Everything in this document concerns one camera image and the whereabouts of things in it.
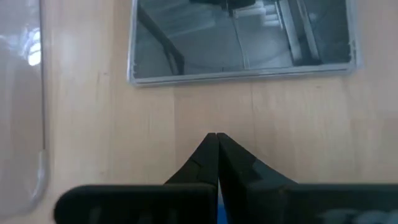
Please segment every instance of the mirror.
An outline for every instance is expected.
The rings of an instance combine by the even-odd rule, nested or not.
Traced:
[[[350,0],[133,1],[136,83],[349,70]]]

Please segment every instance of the glass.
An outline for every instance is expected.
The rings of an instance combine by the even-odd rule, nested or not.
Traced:
[[[0,1],[0,219],[33,208],[45,187],[39,0]]]
[[[135,84],[356,68],[353,0],[133,0]]]

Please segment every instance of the black plastic object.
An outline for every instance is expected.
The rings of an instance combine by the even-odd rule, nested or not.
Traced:
[[[208,134],[164,185],[83,186],[57,202],[58,224],[216,223],[218,140]]]
[[[220,187],[228,223],[398,223],[397,185],[297,184],[225,134]]]
[[[398,223],[397,185],[298,184],[226,134],[208,134],[164,185],[86,186],[58,201],[58,224],[216,223],[218,177],[228,223]]]

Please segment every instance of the wood grain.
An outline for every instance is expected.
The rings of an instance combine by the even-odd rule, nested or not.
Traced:
[[[358,1],[351,76],[160,88],[126,83],[130,1],[43,2],[50,185],[7,223],[52,223],[77,185],[160,184],[214,131],[299,182],[398,181],[398,1]]]

